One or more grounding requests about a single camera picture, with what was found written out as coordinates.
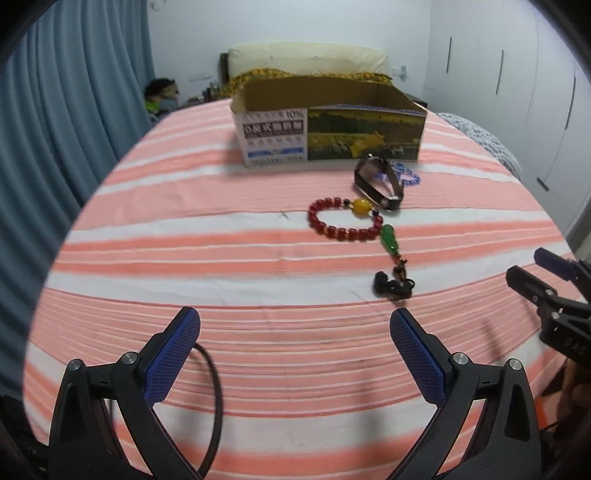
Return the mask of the right hand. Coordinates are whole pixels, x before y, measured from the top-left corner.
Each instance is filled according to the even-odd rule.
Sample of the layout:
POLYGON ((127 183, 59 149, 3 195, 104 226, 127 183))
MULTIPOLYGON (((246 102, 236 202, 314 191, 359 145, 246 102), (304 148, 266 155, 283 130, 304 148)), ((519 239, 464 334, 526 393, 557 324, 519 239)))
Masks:
POLYGON ((557 407, 557 420, 572 431, 584 429, 590 415, 590 370, 571 359, 564 364, 564 376, 557 407))

